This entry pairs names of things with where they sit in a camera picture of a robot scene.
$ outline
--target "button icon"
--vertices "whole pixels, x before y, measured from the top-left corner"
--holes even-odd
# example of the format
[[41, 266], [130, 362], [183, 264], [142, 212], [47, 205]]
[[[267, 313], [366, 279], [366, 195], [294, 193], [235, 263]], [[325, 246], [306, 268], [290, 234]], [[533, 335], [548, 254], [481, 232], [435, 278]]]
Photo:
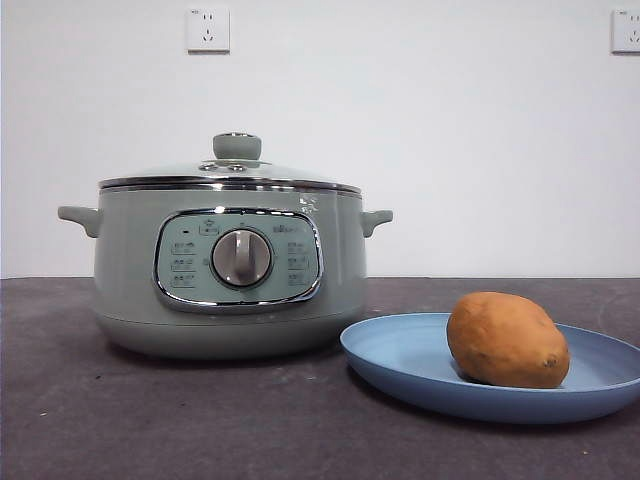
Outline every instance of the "button icon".
[[309, 285], [309, 277], [305, 272], [289, 272], [289, 286]]
[[287, 259], [289, 270], [306, 270], [309, 268], [309, 257], [306, 255], [295, 255]]
[[174, 255], [195, 255], [196, 245], [193, 242], [174, 242], [171, 245], [171, 253]]
[[171, 262], [172, 272], [195, 272], [193, 258], [176, 258]]
[[171, 277], [171, 286], [174, 288], [194, 288], [196, 276], [192, 274], [173, 275]]
[[203, 225], [200, 225], [200, 235], [218, 235], [220, 228], [217, 225], [206, 225], [206, 220]]
[[307, 246], [301, 242], [287, 242], [287, 252], [289, 254], [309, 253]]

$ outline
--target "table surface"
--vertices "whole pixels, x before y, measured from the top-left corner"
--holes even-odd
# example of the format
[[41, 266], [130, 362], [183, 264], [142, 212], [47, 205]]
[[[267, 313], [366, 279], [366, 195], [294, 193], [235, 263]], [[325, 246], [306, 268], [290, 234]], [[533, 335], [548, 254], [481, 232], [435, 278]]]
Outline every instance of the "table surface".
[[[107, 342], [91, 289], [2, 282], [5, 480], [638, 478], [640, 401], [588, 422], [491, 424], [380, 393], [337, 341], [265, 360], [151, 358]], [[373, 278], [363, 318], [450, 311], [475, 290], [640, 345], [640, 279]]]

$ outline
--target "plate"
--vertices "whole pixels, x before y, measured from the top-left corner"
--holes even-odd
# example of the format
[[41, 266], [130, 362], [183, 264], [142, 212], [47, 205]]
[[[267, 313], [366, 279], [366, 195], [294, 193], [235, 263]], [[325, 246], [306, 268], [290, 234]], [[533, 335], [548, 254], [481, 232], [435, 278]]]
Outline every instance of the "plate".
[[640, 396], [640, 349], [612, 337], [557, 325], [571, 366], [558, 388], [497, 387], [465, 380], [447, 344], [448, 313], [364, 320], [340, 336], [349, 364], [367, 382], [405, 402], [458, 417], [547, 424], [613, 413]]

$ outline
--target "electrical outlet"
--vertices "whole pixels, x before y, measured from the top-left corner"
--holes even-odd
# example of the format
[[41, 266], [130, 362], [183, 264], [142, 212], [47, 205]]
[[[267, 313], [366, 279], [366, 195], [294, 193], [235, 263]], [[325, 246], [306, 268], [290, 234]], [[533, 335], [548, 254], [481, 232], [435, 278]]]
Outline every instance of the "electrical outlet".
[[229, 9], [190, 8], [187, 11], [187, 50], [229, 53]]
[[640, 53], [640, 9], [613, 11], [611, 51], [613, 53]]

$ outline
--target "lid knob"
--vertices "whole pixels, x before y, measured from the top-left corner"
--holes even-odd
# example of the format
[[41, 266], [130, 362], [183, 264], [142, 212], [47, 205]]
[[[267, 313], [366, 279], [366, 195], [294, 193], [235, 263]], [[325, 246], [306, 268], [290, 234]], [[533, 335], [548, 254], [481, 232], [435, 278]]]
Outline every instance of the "lid knob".
[[219, 160], [258, 160], [262, 151], [260, 137], [248, 133], [222, 133], [213, 137], [213, 153]]

